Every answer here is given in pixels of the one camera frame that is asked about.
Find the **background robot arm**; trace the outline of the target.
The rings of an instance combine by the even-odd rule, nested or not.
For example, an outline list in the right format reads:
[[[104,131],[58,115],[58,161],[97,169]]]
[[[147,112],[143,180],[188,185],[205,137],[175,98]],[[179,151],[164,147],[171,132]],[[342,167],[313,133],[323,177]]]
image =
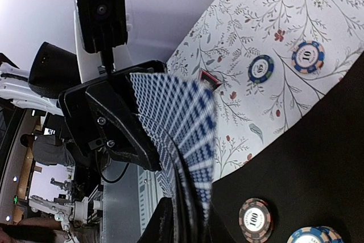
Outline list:
[[[162,198],[139,242],[234,242],[231,234],[212,211],[212,215],[201,214],[198,210],[197,195],[190,179],[183,181],[177,176],[172,183],[174,195]],[[32,208],[54,215],[64,231],[69,231],[71,220],[86,220],[89,211],[87,201],[59,204],[41,197],[33,196],[29,200]]]

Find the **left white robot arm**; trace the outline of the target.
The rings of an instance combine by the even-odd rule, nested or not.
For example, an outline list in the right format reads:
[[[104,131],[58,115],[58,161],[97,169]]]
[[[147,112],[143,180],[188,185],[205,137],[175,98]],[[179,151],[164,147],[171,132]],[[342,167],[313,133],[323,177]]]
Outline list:
[[[132,65],[125,0],[75,0],[76,52],[43,43],[29,71],[1,56],[1,105],[64,117],[84,154],[160,170],[156,147],[137,118],[133,73],[164,73],[158,60]]]

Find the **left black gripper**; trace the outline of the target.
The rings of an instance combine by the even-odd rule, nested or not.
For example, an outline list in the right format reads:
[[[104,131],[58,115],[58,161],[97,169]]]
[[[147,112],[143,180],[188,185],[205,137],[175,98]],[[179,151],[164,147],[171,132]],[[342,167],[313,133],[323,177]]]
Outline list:
[[[155,145],[137,114],[133,73],[163,73],[151,60],[128,66],[125,0],[75,0],[76,53],[50,43],[39,48],[28,78],[32,91],[56,100],[68,131],[84,154],[160,171]]]

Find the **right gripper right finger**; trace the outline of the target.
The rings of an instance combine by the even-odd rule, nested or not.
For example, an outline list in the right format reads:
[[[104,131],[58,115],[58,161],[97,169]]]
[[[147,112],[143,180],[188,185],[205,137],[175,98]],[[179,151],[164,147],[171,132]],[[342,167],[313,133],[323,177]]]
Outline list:
[[[206,231],[208,243],[235,243],[224,222],[215,209],[210,210],[208,227]]]

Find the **white poker chip stack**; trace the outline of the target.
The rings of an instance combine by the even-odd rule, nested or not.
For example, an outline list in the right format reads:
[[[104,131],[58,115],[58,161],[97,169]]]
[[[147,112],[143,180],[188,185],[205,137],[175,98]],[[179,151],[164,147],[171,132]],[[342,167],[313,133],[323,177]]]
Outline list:
[[[293,50],[291,59],[293,67],[298,72],[310,74],[324,65],[325,50],[317,41],[303,41]]]

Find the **red chip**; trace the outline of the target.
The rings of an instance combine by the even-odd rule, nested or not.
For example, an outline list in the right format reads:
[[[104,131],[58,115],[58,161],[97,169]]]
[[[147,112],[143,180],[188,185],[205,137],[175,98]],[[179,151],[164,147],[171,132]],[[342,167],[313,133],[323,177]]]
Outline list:
[[[248,242],[267,242],[274,222],[268,203],[252,197],[239,210],[239,226]]]

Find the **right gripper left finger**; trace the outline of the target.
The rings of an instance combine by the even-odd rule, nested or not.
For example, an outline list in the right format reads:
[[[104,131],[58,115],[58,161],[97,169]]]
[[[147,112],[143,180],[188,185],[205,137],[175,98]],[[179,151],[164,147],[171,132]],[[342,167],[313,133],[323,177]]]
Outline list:
[[[173,225],[172,200],[169,197],[163,197],[137,243],[173,243]]]

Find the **green poker chip stack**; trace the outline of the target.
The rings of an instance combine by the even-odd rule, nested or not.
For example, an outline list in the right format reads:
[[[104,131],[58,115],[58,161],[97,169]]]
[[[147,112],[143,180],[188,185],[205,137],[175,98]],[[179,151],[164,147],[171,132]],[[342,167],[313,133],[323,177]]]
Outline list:
[[[260,55],[253,59],[248,67],[249,80],[254,84],[266,82],[274,71],[274,61],[268,55]]]

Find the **blue card deck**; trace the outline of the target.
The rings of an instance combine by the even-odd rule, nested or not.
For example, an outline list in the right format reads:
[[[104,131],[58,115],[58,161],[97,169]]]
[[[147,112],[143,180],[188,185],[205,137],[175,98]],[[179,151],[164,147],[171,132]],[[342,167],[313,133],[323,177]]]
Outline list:
[[[166,73],[130,75],[137,117],[158,155],[156,177],[171,201],[172,242],[204,242],[216,137],[213,92],[198,80]]]

